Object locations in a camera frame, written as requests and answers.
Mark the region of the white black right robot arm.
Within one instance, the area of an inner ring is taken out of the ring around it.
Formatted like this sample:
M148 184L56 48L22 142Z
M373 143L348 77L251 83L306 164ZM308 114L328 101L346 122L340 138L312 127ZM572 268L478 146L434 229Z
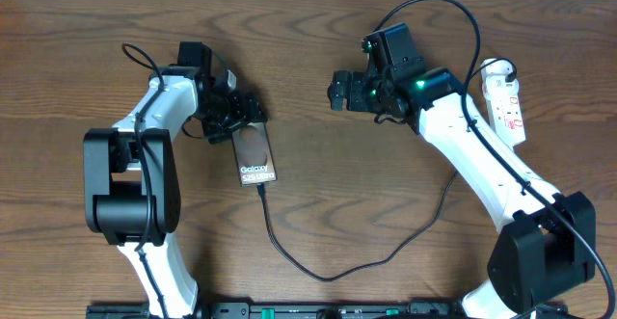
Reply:
M498 238L488 280L462 300L472 318L513 318L594 277L596 211L581 192L562 195L482 118L445 67L426 69L399 23L362 42L365 72L337 70L332 109L390 115L439 150L480 198Z

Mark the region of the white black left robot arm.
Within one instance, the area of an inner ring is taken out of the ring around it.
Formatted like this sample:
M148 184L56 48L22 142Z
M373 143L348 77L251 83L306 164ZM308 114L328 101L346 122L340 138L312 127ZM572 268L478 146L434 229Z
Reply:
M150 72L141 101L109 128L83 139L85 219L128 259L148 300L142 305L90 305L89 318L207 318L210 307L183 260L175 231L181 196L173 152L190 120L212 145L267 117L253 93L240 92L226 70L216 77L216 53L183 41L174 63L160 66L138 46L122 52Z

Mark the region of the Galaxy smartphone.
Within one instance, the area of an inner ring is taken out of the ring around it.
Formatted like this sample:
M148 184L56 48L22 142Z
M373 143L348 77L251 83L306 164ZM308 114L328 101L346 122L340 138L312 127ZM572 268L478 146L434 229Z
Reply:
M253 186L278 179L266 124L252 122L232 133L240 184Z

